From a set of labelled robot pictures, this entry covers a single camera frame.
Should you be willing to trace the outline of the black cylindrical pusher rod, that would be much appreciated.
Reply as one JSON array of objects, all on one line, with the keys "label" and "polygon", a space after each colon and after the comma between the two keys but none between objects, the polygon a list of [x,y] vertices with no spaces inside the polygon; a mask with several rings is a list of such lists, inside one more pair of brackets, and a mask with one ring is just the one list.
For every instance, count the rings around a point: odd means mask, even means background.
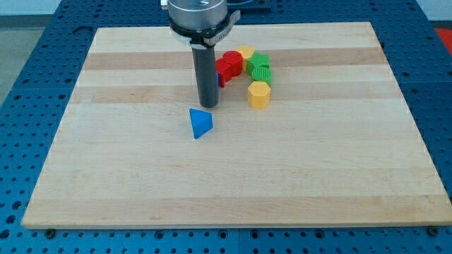
[{"label": "black cylindrical pusher rod", "polygon": [[215,65],[215,47],[192,49],[200,105],[213,108],[219,101],[219,85]]}]

